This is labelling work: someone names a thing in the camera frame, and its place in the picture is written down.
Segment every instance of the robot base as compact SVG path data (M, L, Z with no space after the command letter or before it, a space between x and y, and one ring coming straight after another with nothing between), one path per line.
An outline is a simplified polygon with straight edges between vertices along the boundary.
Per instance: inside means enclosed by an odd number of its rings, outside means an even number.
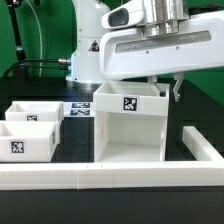
M97 90L102 83L83 83L74 80L66 80L66 86L76 88L76 89L83 89L88 91L95 91Z

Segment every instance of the white panel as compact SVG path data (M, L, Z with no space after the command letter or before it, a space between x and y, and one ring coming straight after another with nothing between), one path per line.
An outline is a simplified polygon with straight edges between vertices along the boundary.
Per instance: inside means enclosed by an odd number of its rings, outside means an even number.
M198 161L223 161L223 157L195 127L184 127L183 142Z

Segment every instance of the cable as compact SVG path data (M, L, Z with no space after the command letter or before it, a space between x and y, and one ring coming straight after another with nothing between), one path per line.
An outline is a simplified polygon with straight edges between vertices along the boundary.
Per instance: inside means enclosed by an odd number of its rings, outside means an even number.
M43 59L43 37L42 37L42 30L41 30L41 25L40 25L40 20L37 16L37 13L35 11L35 9L33 8L33 6L31 5L30 1L29 0L26 0L27 4L29 5L31 11L33 12L34 14L34 17L37 21L37 27L38 27L38 31L39 31L39 36L40 36L40 59ZM40 71L39 71L39 77L42 76L42 62L40 62Z
M14 65L11 66L9 69L7 69L3 77L6 79L8 78L9 73L14 69L14 68L19 68L19 67L25 67L25 68L41 68L41 69L57 69L57 70L69 70L69 66L58 66L58 67L48 67L48 66L35 66L35 65Z
M9 72L15 68L16 66L21 66L25 63L29 63L29 62L50 62L50 63L58 63L58 59L26 59L26 60L22 60L22 61L18 61L16 63L14 63L9 69L6 70L6 72L4 72L3 74L3 78L7 78Z

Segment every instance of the green background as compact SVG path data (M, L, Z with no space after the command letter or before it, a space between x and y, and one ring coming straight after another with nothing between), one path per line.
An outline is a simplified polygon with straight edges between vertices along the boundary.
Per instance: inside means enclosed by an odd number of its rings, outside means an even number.
M120 0L104 0L111 9L120 5ZM223 0L188 0L189 7L206 4L223 4ZM40 19L43 33L43 58L70 57L76 49L75 13L71 0L41 0L34 6ZM39 34L35 17L26 0L16 9L21 38L27 58L39 58ZM16 62L15 43L11 21L5 0L0 0L0 74ZM32 71L38 76L38 70ZM43 76L63 76L64 71L44 71ZM190 80L218 103L224 106L224 69L210 69L185 73Z

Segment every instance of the white cardboard box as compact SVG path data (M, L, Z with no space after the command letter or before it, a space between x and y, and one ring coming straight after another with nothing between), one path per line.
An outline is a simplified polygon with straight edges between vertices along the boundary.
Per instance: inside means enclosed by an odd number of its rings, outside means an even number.
M107 82L94 93L95 162L164 161L169 85Z
M64 119L63 102L14 101L5 112L8 121L55 121L56 141L60 143L60 125Z
M56 146L55 122L0 121L1 162L50 162Z

